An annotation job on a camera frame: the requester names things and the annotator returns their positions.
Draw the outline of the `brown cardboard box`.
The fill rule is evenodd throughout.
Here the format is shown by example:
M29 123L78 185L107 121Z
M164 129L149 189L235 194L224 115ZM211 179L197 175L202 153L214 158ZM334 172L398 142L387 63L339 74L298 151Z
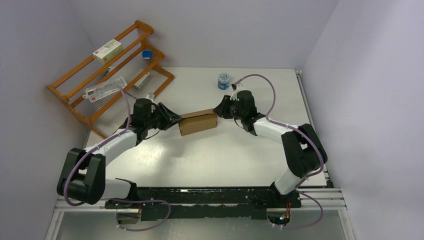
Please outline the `brown cardboard box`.
M183 114L178 121L181 136L213 129L217 125L218 116L212 108Z

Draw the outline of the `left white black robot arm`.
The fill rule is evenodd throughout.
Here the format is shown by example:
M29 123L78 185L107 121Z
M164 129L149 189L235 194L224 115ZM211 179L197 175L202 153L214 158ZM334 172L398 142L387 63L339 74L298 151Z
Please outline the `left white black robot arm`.
M139 200L136 183L108 179L106 167L125 151L148 138L152 129L166 131L182 119L163 103L138 98L131 114L110 137L85 149L73 148L65 158L56 191L70 206L94 205L103 199L118 199L126 208Z

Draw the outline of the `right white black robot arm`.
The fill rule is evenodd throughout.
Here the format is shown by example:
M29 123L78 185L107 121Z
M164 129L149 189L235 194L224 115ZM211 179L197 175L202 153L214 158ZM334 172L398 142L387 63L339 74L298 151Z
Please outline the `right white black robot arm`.
M282 207L289 200L289 193L309 174L319 170L328 161L327 153L314 128L309 123L300 126L281 126L257 111L255 99L249 90L225 95L213 112L223 119L235 119L242 128L254 135L282 144L286 170L271 185L270 202Z

